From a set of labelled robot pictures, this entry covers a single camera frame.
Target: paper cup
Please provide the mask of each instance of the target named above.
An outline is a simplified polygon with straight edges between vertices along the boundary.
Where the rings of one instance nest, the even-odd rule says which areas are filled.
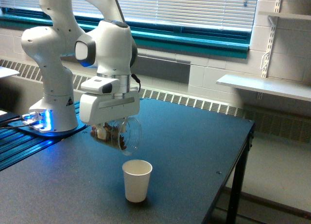
[[[130,202],[146,199],[152,165],[143,160],[130,160],[122,166],[125,197]]]

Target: window sill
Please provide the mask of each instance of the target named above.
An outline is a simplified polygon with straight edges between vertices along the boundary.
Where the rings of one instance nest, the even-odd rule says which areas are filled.
[[[0,15],[0,26],[31,28],[38,25],[52,25],[52,21],[42,18],[19,17],[13,15]],[[91,31],[97,25],[79,23],[86,31]],[[198,54],[211,54],[235,58],[247,58],[249,45],[239,42],[211,39],[200,35],[185,35],[165,31],[147,30],[131,27],[133,38],[138,46],[162,48]]]

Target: window blinds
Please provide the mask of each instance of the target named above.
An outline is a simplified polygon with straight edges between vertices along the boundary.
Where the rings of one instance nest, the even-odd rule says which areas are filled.
[[[0,0],[1,7],[40,10],[39,0]],[[119,0],[127,21],[251,31],[257,0]],[[73,0],[75,15],[102,15],[84,0]]]

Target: metal table leg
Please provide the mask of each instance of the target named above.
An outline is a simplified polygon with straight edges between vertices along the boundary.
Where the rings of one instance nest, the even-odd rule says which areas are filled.
[[[252,138],[253,138],[253,133],[251,132],[247,137],[247,141],[245,143],[246,146],[235,167],[226,224],[234,224],[236,217],[237,217],[239,199],[240,199],[240,194],[242,190],[244,173],[245,173],[246,162],[247,162],[247,156],[248,156],[248,152],[251,147]]]

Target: black cable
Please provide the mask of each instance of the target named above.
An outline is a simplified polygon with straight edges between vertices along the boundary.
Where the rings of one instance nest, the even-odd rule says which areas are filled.
[[[31,124],[25,124],[25,125],[13,126],[13,127],[1,127],[0,129],[21,128],[21,127],[26,127],[26,126],[31,126]]]
[[[21,128],[21,127],[32,126],[32,125],[36,125],[36,124],[39,124],[39,121],[35,121],[35,122],[33,122],[33,123],[24,124],[24,125],[19,125],[19,126],[1,127],[0,129],[14,129],[14,128]]]
[[[139,84],[139,89],[138,89],[138,93],[140,92],[140,88],[141,88],[141,84],[140,84],[140,79],[132,73],[132,78]]]
[[[22,117],[18,117],[18,118],[10,119],[10,120],[7,120],[7,121],[3,121],[3,122],[0,123],[0,126],[7,125],[9,123],[12,123],[12,122],[15,122],[15,121],[20,121],[20,120],[22,120]]]

